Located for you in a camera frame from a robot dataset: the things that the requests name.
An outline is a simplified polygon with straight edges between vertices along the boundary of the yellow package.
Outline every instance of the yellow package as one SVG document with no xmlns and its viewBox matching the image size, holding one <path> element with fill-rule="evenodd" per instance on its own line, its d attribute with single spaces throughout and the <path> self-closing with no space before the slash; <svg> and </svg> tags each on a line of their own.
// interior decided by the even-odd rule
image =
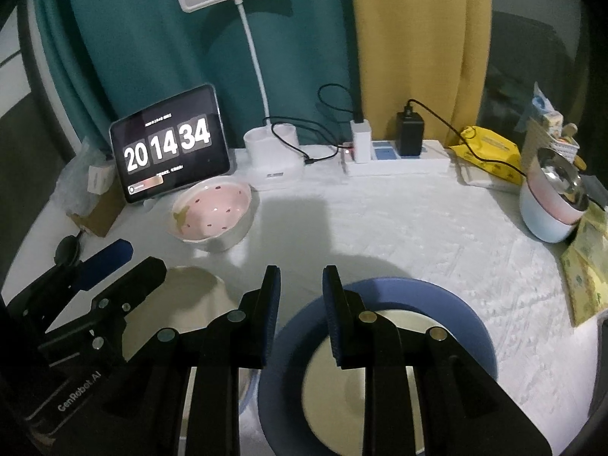
<svg viewBox="0 0 608 456">
<path fill-rule="evenodd" d="M 589 204 L 572 246 L 595 274 L 608 283 L 608 214 L 600 206 Z"/>
<path fill-rule="evenodd" d="M 466 129 L 460 133 L 466 138 L 470 148 L 473 149 L 475 154 L 479 157 L 504 161 L 515 166 L 517 169 L 521 169 L 519 149 L 517 145 L 510 140 L 507 140 L 492 130 L 477 126 L 466 127 Z M 450 149 L 452 149 L 458 157 L 466 159 L 478 168 L 481 168 L 498 178 L 502 178 L 513 184 L 522 184 L 522 176 L 513 168 L 499 163 L 479 161 L 479 159 L 470 153 L 469 148 L 464 145 L 462 140 L 460 140 L 457 146 L 451 146 Z"/>
<path fill-rule="evenodd" d="M 571 245 L 561 258 L 568 283 L 572 320 L 578 326 L 608 308 L 608 284 Z"/>
</svg>

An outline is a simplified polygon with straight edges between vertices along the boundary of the black cable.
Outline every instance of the black cable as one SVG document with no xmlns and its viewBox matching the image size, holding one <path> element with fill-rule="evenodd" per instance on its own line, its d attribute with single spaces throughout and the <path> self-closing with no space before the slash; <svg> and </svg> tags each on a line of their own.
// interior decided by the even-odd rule
<svg viewBox="0 0 608 456">
<path fill-rule="evenodd" d="M 319 87 L 317 89 L 317 99 L 321 102 L 322 105 L 327 106 L 330 109 L 333 109 L 335 111 L 343 111 L 344 113 L 351 113 L 353 115 L 353 121 L 355 123 L 361 123 L 364 120 L 364 116 L 363 116 L 363 111 L 361 111 L 361 108 L 359 109 L 348 109 L 348 108 L 339 108 L 338 106 L 334 106 L 332 104 L 329 104 L 328 102 L 326 102 L 322 97 L 321 97 L 321 93 L 323 92 L 324 89 L 328 88 L 328 87 L 339 87 L 340 89 L 345 90 L 349 97 L 350 97 L 350 102 L 354 105 L 355 104 L 355 96 L 353 95 L 353 93 L 351 92 L 351 90 L 347 87 L 345 87 L 342 84 L 336 84 L 334 82 L 331 82 L 329 84 L 323 84 L 321 87 Z M 336 123 L 350 123 L 349 121 L 337 121 Z"/>
<path fill-rule="evenodd" d="M 318 161 L 326 161 L 328 159 L 332 159 L 334 157 L 336 157 L 336 155 L 338 154 L 338 152 L 340 151 L 340 149 L 347 149 L 348 147 L 346 146 L 342 146 L 338 143 L 336 136 L 331 133 L 331 131 L 323 124 L 319 123 L 318 121 L 312 121 L 312 120 L 306 120 L 305 118 L 298 118 L 298 117 L 283 117 L 281 115 L 270 115 L 269 117 L 264 117 L 262 119 L 262 123 L 264 123 L 266 120 L 289 120 L 289 121 L 303 121 L 305 123 L 311 123 L 313 125 L 316 125 L 318 127 L 320 127 L 321 129 L 323 129 L 329 136 L 331 136 L 333 138 L 333 141 L 330 140 L 329 138 L 327 138 L 327 136 L 314 128 L 311 127 L 306 127 L 304 125 L 294 125 L 297 128 L 302 128 L 304 130 L 308 130 L 309 132 L 314 132 L 317 133 L 318 135 L 320 135 L 324 141 L 328 142 L 330 145 L 334 146 L 336 148 L 336 152 L 330 154 L 329 156 L 325 156 L 325 157 L 321 157 L 321 158 L 313 158 L 310 157 L 306 152 L 304 152 L 303 150 L 299 149 L 298 147 L 293 146 L 292 144 L 290 144 L 289 142 L 287 142 L 284 138 L 282 138 L 278 133 L 276 133 L 276 131 L 274 130 L 274 127 L 276 125 L 278 125 L 280 122 L 278 123 L 272 123 L 271 124 L 271 132 L 272 134 L 277 137 L 282 144 L 286 145 L 287 147 L 291 147 L 291 149 L 296 150 L 297 152 L 300 152 L 303 156 L 304 156 L 304 164 L 305 165 L 312 165 L 313 163 L 316 163 Z"/>
<path fill-rule="evenodd" d="M 10 62 L 15 56 L 21 53 L 21 50 L 15 51 L 13 54 L 9 54 L 4 60 L 0 62 L 0 68 L 2 68 L 5 64 Z"/>
<path fill-rule="evenodd" d="M 454 132 L 456 135 L 458 135 L 458 138 L 461 139 L 461 141 L 463 141 L 464 145 L 466 145 L 469 150 L 470 153 L 479 161 L 481 161 L 482 163 L 497 163 L 500 165 L 505 165 L 508 166 L 509 168 L 513 168 L 515 171 L 517 171 L 521 176 L 525 177 L 526 174 L 519 168 L 517 168 L 516 166 L 513 166 L 510 163 L 507 163 L 506 161 L 501 161 L 500 159 L 485 159 L 483 157 L 480 157 L 478 155 L 476 155 L 475 151 L 470 147 L 469 142 L 466 141 L 466 138 L 464 138 L 464 136 L 458 132 L 458 130 L 456 130 L 454 127 L 452 127 L 451 124 L 449 124 L 446 120 L 444 120 L 442 117 L 440 117 L 436 112 L 434 112 L 431 108 L 429 108 L 428 106 L 426 106 L 424 103 L 421 103 L 420 101 L 417 101 L 415 99 L 409 99 L 407 100 L 407 106 L 406 108 L 411 109 L 412 106 L 411 104 L 415 103 L 416 105 L 422 106 L 424 109 L 426 109 L 431 115 L 433 115 L 434 117 L 437 118 L 437 120 L 441 121 L 444 125 L 446 125 L 450 130 L 452 130 L 452 132 Z"/>
<path fill-rule="evenodd" d="M 603 210 L 604 212 L 606 212 L 606 209 L 604 208 L 603 205 L 600 204 L 600 202 L 596 201 L 594 198 L 589 197 L 589 195 L 587 195 L 587 198 L 589 199 L 589 202 L 593 202 L 596 206 L 598 206 L 601 210 Z"/>
</svg>

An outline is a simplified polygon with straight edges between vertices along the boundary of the food package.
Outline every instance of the food package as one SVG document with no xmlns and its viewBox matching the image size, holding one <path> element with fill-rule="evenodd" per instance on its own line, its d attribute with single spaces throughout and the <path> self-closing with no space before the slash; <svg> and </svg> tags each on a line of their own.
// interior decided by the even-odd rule
<svg viewBox="0 0 608 456">
<path fill-rule="evenodd" d="M 551 104 L 551 101 L 549 101 L 542 93 L 542 90 L 540 90 L 540 87 L 538 87 L 537 82 L 534 83 L 534 95 L 532 96 L 532 101 L 519 118 L 515 131 L 527 131 L 530 121 L 536 121 L 553 138 L 561 137 L 564 117 L 559 111 L 556 111 Z"/>
<path fill-rule="evenodd" d="M 575 240 L 561 257 L 575 326 L 608 308 L 607 236 L 606 213 L 591 203 Z"/>
<path fill-rule="evenodd" d="M 461 132 L 461 135 L 466 138 L 470 148 L 479 157 L 504 161 L 516 168 L 520 168 L 521 156 L 519 155 L 517 145 L 496 132 L 482 127 L 469 126 Z M 516 185 L 522 184 L 522 176 L 516 170 L 501 163 L 479 161 L 479 159 L 472 155 L 469 148 L 464 145 L 462 139 L 457 146 L 451 146 L 450 149 L 458 157 L 473 163 L 475 166 L 498 178 Z"/>
<path fill-rule="evenodd" d="M 608 283 L 608 220 L 606 212 L 591 202 L 581 219 L 572 246 L 594 268 L 601 280 Z"/>
</svg>

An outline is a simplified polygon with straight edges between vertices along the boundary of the clock display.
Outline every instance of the clock display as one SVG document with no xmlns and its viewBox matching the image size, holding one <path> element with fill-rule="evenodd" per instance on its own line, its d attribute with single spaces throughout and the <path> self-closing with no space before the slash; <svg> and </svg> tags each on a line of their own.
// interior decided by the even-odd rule
<svg viewBox="0 0 608 456">
<path fill-rule="evenodd" d="M 110 139 L 128 202 L 230 170 L 211 85 L 178 94 L 113 123 Z"/>
</svg>

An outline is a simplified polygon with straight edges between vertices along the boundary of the blue plate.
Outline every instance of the blue plate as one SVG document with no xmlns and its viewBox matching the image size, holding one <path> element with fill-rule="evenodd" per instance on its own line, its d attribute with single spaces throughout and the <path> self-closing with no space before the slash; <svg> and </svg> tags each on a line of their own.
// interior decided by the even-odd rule
<svg viewBox="0 0 608 456">
<path fill-rule="evenodd" d="M 497 378 L 496 355 L 488 331 L 456 295 L 431 283 L 406 278 L 377 278 L 344 288 L 361 295 L 370 310 L 412 310 L 435 319 Z M 312 433 L 302 409 L 306 366 L 326 337 L 325 305 L 320 297 L 300 310 L 275 338 L 268 365 L 260 375 L 258 409 L 264 435 L 277 456 L 336 456 Z"/>
</svg>

